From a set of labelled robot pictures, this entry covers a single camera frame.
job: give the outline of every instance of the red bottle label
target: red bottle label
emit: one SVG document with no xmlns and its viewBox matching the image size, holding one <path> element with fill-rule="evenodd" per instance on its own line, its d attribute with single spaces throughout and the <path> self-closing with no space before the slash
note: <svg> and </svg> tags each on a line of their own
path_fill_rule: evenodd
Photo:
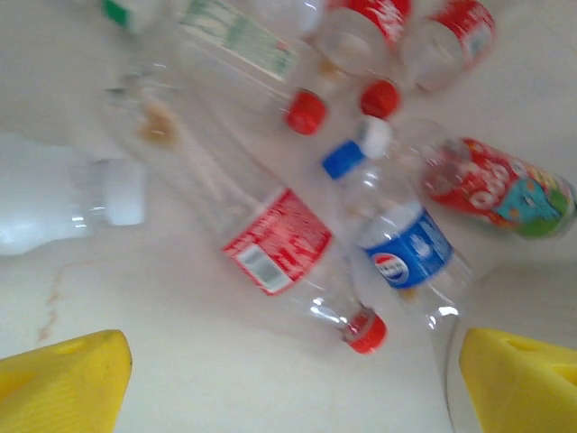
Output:
<svg viewBox="0 0 577 433">
<path fill-rule="evenodd" d="M 531 237 L 552 235 L 572 217 L 574 191 L 566 180 L 471 138 L 463 142 L 470 158 L 457 161 L 459 182 L 437 193 L 430 189 L 434 201 Z M 424 182 L 439 184 L 437 178 L 433 168 Z"/>
<path fill-rule="evenodd" d="M 345 5 L 377 24 L 391 46 L 400 41 L 411 13 L 411 0 L 346 0 Z"/>
<path fill-rule="evenodd" d="M 459 38 L 467 68 L 475 66 L 493 47 L 495 20 L 476 0 L 452 0 L 431 19 Z"/>
<path fill-rule="evenodd" d="M 278 199 L 223 248 L 268 295 L 279 295 L 312 269 L 333 234 L 292 192 Z"/>
</svg>

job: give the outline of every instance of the floor stain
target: floor stain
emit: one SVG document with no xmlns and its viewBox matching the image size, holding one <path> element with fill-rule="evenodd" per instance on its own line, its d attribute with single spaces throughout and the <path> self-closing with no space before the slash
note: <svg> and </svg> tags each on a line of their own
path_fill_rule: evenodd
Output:
<svg viewBox="0 0 577 433">
<path fill-rule="evenodd" d="M 58 322 L 58 311 L 57 306 L 58 302 L 65 299 L 66 297 L 62 294 L 62 283 L 64 282 L 64 277 L 66 272 L 70 271 L 71 269 L 86 267 L 86 266 L 94 266 L 96 264 L 112 262 L 111 260 L 88 260 L 84 262 L 75 262 L 75 263 L 68 263 L 60 266 L 58 270 L 56 270 L 56 275 L 54 276 L 54 280 L 52 280 L 52 284 L 50 285 L 49 294 L 50 296 L 46 300 L 46 306 L 48 307 L 48 321 L 46 325 L 38 331 L 38 340 L 36 341 L 36 345 L 40 346 L 44 341 L 46 341 L 52 335 L 52 329 L 54 325 Z"/>
</svg>

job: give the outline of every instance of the bottle label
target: bottle label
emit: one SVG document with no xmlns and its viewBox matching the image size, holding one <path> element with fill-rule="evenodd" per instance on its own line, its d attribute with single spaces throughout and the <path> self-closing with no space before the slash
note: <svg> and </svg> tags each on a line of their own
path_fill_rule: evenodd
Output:
<svg viewBox="0 0 577 433">
<path fill-rule="evenodd" d="M 180 18 L 186 32 L 223 48 L 255 68 L 285 81 L 298 55 L 286 43 L 220 0 L 191 0 Z"/>
<path fill-rule="evenodd" d="M 495 20 L 477 0 L 451 0 L 431 17 L 459 38 L 465 66 L 475 66 L 492 48 L 495 41 Z"/>
<path fill-rule="evenodd" d="M 295 193 L 285 189 L 223 251 L 267 295 L 279 295 L 312 269 L 332 237 Z"/>
<path fill-rule="evenodd" d="M 346 0 L 345 6 L 373 21 L 391 46 L 396 46 L 411 12 L 411 0 Z"/>
<path fill-rule="evenodd" d="M 458 161 L 459 183 L 429 194 L 436 202 L 510 228 L 520 235 L 552 235 L 574 214 L 574 190 L 564 179 L 471 138 L 468 161 Z M 435 172 L 426 174 L 431 184 Z"/>
<path fill-rule="evenodd" d="M 451 260 L 453 247 L 423 209 L 398 237 L 366 248 L 372 262 L 393 289 L 408 289 L 428 280 Z"/>
</svg>

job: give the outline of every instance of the white label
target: white label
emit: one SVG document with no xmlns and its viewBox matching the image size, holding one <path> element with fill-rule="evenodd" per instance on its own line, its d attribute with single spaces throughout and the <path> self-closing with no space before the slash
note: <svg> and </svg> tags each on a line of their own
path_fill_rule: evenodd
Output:
<svg viewBox="0 0 577 433">
<path fill-rule="evenodd" d="M 192 0 L 180 23 L 277 80 L 284 81 L 297 63 L 297 53 L 283 41 L 219 0 Z"/>
<path fill-rule="evenodd" d="M 270 294 L 275 294 L 292 283 L 288 275 L 256 244 L 237 254 L 236 258 Z"/>
</svg>

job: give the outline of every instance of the yellow plastic piece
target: yellow plastic piece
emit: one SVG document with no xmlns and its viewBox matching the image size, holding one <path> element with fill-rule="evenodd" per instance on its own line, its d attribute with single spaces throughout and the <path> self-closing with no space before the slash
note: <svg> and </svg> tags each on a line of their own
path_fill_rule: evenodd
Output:
<svg viewBox="0 0 577 433">
<path fill-rule="evenodd" d="M 133 360 L 102 331 L 0 360 L 0 433 L 109 433 Z"/>
<path fill-rule="evenodd" d="M 577 352 L 471 329 L 461 372 L 485 433 L 577 432 Z"/>
</svg>

